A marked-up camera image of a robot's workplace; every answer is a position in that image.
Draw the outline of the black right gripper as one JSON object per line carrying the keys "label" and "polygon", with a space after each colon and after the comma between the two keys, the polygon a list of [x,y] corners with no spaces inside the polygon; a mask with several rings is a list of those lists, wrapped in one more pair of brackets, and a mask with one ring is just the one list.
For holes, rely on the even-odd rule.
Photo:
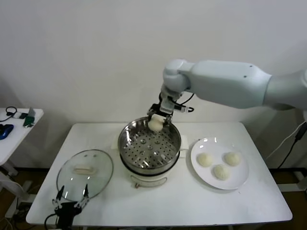
{"label": "black right gripper", "polygon": [[172,123],[172,115],[175,109],[174,101],[177,99],[176,93],[160,93],[159,103],[154,103],[147,112],[148,122],[151,121],[152,116],[157,114],[159,116],[165,117],[164,126],[170,125]]}

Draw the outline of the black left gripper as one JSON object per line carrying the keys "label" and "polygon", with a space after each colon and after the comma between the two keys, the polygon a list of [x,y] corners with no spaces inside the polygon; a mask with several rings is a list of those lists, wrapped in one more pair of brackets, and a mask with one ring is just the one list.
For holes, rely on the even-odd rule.
{"label": "black left gripper", "polygon": [[52,205],[55,209],[55,214],[58,217],[56,224],[57,229],[71,230],[74,217],[79,215],[87,203],[89,202],[88,184],[83,190],[83,197],[79,202],[60,202],[64,191],[64,186],[58,191],[56,198],[52,199]]}

